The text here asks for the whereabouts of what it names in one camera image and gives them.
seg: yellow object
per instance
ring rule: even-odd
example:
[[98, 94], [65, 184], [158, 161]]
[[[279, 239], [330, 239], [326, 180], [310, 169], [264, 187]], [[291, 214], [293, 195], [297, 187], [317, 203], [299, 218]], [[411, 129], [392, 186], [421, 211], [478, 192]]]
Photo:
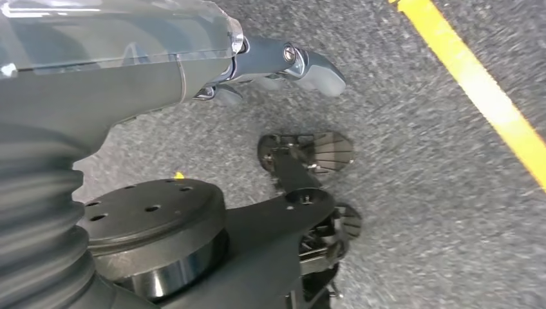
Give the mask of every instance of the yellow object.
[[184, 179], [184, 174], [182, 174], [181, 172], [176, 172], [176, 174], [174, 175], [174, 178], [175, 179]]
[[546, 145], [431, 0], [400, 0], [413, 23], [466, 95], [546, 192]]

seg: metal bolt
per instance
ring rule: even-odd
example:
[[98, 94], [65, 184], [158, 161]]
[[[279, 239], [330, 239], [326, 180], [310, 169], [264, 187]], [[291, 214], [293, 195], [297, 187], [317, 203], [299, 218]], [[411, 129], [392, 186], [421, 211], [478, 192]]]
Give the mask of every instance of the metal bolt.
[[285, 46], [283, 56], [287, 62], [294, 62], [296, 59], [296, 49], [292, 45]]

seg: mounting hole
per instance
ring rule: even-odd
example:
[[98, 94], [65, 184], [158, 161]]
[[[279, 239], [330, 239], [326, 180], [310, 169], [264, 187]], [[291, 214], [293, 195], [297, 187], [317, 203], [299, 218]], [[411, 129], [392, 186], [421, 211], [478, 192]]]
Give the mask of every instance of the mounting hole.
[[161, 205], [153, 205], [153, 206], [150, 206], [150, 207], [146, 207], [144, 210], [146, 212], [153, 212], [153, 211], [158, 210], [159, 208], [161, 208]]
[[107, 215], [108, 214], [99, 214], [98, 216], [94, 216], [91, 219], [89, 219], [89, 221], [91, 221], [91, 222], [98, 221], [98, 220], [100, 220], [102, 218], [106, 218]]

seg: black robotic base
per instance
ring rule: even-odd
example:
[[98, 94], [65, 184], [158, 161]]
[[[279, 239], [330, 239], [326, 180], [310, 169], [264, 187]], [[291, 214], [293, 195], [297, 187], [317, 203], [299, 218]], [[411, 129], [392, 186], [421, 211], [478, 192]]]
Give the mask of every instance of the black robotic base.
[[226, 210], [217, 186], [166, 179], [88, 203], [79, 225], [99, 273], [162, 308], [329, 308], [361, 219], [313, 172], [351, 163], [352, 146], [321, 133], [268, 135], [258, 148], [284, 192], [271, 200]]

